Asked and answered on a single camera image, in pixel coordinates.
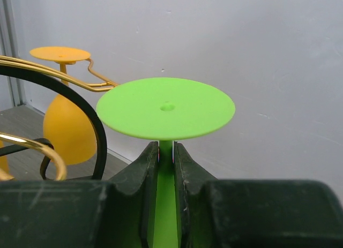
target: gray floor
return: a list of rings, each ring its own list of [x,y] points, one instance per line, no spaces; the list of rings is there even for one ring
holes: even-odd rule
[[[42,124],[43,116],[26,106],[0,111],[0,132],[30,139],[42,138]],[[42,179],[39,174],[42,159],[43,155],[33,150],[8,155],[10,173],[18,180]],[[95,156],[82,164],[68,166],[68,178],[89,176],[94,165]],[[108,154],[103,179],[109,179],[126,166],[125,162]],[[47,177],[55,177],[53,163],[48,168]]]

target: gold curved tube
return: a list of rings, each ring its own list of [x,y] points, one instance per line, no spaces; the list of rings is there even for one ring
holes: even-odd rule
[[[77,85],[79,87],[82,87],[82,88],[89,90],[89,91],[92,91],[92,92],[106,92],[106,91],[109,91],[118,85],[117,83],[107,79],[106,77],[94,72],[92,70],[93,63],[90,63],[90,65],[88,66],[88,70],[90,70],[91,74],[93,74],[96,77],[104,80],[105,83],[88,84],[88,83],[85,83],[85,82],[83,82],[77,78],[74,78],[74,77],[68,75],[68,74],[65,74],[61,71],[52,69],[50,67],[47,67],[47,66],[44,66],[44,65],[41,65],[38,63],[26,61],[24,59],[13,58],[13,57],[0,56],[0,65],[18,67],[21,69],[30,69],[30,70],[40,72],[40,73],[43,73],[43,74],[46,74],[46,75],[49,75],[52,77],[56,77],[60,80],[70,82],[74,85]]]
[[[60,180],[66,179],[66,166],[64,164],[64,161],[59,156],[59,154],[56,153],[53,149],[51,149],[49,146],[41,144],[40,142],[37,142],[37,141],[27,139],[27,138],[17,137],[17,136],[13,136],[11,134],[6,134],[2,132],[0,132],[0,140],[5,141],[5,142],[10,142],[16,145],[21,145],[21,146],[36,150],[44,154],[45,156],[49,157],[56,166],[55,180],[60,181]],[[12,179],[14,179],[12,175],[0,169],[0,181],[7,181],[7,180],[12,180]]]

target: black curved tube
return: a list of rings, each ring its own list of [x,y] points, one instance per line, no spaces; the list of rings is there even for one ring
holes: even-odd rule
[[[48,75],[29,69],[20,69],[4,65],[0,65],[0,75],[26,80],[55,91],[69,99],[86,114],[93,125],[98,146],[92,179],[101,179],[106,165],[107,141],[103,125],[93,107],[73,89]]]

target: yellow vase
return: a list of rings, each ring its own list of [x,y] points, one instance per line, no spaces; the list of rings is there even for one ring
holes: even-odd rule
[[[0,148],[1,147],[4,147],[4,143],[0,140]],[[4,170],[6,173],[10,172],[6,156],[0,156],[0,168]]]
[[[66,165],[90,159],[96,152],[96,138],[88,117],[74,103],[57,95],[43,122],[44,137]]]

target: green round tabletop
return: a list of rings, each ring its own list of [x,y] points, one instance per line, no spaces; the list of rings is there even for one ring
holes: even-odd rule
[[[111,129],[150,140],[203,136],[227,124],[235,105],[221,90],[188,79],[146,78],[119,85],[96,105]]]

